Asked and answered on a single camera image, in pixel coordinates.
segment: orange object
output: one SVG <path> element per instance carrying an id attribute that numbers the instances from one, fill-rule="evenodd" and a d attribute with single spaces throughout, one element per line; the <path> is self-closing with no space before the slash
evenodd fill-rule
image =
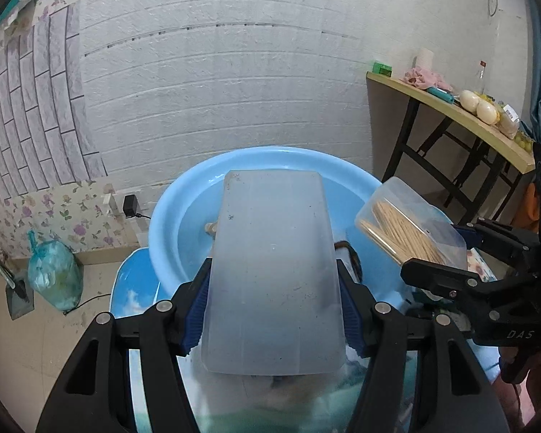
<path id="1" fill-rule="evenodd" d="M 517 228 L 529 229 L 533 232 L 539 231 L 539 198 L 534 183 L 527 186 L 521 205 L 519 205 L 511 225 Z"/>

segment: frosted plastic lid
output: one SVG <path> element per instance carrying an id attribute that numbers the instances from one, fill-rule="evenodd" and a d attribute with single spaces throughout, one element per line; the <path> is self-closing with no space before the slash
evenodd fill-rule
<path id="1" fill-rule="evenodd" d="M 202 332 L 208 371 L 332 372 L 345 359 L 335 248 L 317 172 L 224 179 Z"/>

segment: translucent plastic container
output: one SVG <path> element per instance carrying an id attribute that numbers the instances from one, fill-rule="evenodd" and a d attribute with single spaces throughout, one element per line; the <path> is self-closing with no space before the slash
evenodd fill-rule
<path id="1" fill-rule="evenodd" d="M 465 241 L 449 219 L 397 177 L 376 189 L 355 225 L 399 265 L 416 257 L 467 269 Z"/>
<path id="2" fill-rule="evenodd" d="M 345 359 L 335 248 L 321 176 L 230 171 L 202 333 L 208 371 L 332 372 Z"/>

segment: plastic bag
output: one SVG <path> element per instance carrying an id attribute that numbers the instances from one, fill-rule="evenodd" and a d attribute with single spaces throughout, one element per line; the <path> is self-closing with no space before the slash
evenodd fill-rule
<path id="1" fill-rule="evenodd" d="M 36 244 L 34 231 L 28 231 L 32 258 L 28 281 L 35 292 L 59 311 L 74 309 L 82 297 L 83 279 L 74 256 L 59 241 Z"/>
<path id="2" fill-rule="evenodd" d="M 503 108 L 503 112 L 501 113 L 501 120 L 497 124 L 497 128 L 503 135 L 505 135 L 505 137 L 513 140 L 519 130 L 520 124 L 521 119 L 519 118 L 515 110 L 509 104 L 507 104 Z"/>

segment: dustpan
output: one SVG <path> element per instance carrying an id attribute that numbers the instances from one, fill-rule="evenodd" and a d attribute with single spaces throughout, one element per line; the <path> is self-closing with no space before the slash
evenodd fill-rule
<path id="1" fill-rule="evenodd" d="M 14 288 L 6 284 L 6 304 L 10 319 L 16 320 L 34 310 L 34 290 L 28 283 L 26 270 L 19 272 L 13 282 Z"/>

